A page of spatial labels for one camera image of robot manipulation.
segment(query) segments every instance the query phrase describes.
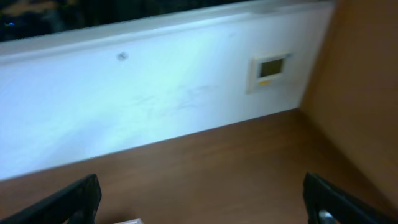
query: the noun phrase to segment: wooden panel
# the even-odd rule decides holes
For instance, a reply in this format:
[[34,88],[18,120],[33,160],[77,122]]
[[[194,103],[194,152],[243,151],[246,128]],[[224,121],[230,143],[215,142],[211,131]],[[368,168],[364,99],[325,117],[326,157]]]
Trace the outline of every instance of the wooden panel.
[[398,208],[397,11],[341,2],[302,109]]
[[292,110],[0,182],[0,218],[96,173],[103,191],[97,223],[306,223],[307,171],[391,211]]

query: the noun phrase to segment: wall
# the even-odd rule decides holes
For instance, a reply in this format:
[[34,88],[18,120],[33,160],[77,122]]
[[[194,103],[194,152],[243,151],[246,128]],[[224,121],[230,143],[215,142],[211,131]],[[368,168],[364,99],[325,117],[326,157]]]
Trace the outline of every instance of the wall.
[[[332,10],[300,4],[2,57],[0,179],[298,107]],[[293,52],[286,75],[245,94],[250,59],[281,52]]]
[[398,207],[398,2],[340,4],[302,109]]

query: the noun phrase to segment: thermostat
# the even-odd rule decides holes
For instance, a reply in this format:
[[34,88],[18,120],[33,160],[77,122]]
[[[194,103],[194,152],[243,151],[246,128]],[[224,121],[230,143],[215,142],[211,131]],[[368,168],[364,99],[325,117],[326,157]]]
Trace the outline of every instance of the thermostat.
[[290,55],[288,53],[252,59],[247,92],[252,93],[254,90],[280,78],[284,73],[285,64]]

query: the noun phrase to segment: white wall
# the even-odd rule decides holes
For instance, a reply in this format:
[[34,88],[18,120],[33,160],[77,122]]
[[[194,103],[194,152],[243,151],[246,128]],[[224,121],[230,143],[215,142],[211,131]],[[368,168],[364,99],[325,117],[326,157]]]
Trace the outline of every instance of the white wall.
[[[285,9],[0,63],[0,179],[298,107],[333,5]],[[281,52],[286,76],[245,94],[250,59]]]

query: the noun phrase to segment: yellow label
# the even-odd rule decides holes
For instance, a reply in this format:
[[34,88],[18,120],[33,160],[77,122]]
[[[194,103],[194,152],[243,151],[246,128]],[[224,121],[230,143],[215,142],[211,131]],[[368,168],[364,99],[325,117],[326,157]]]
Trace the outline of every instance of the yellow label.
[[271,80],[265,80],[265,81],[261,81],[259,82],[259,85],[266,85],[266,84],[270,84]]

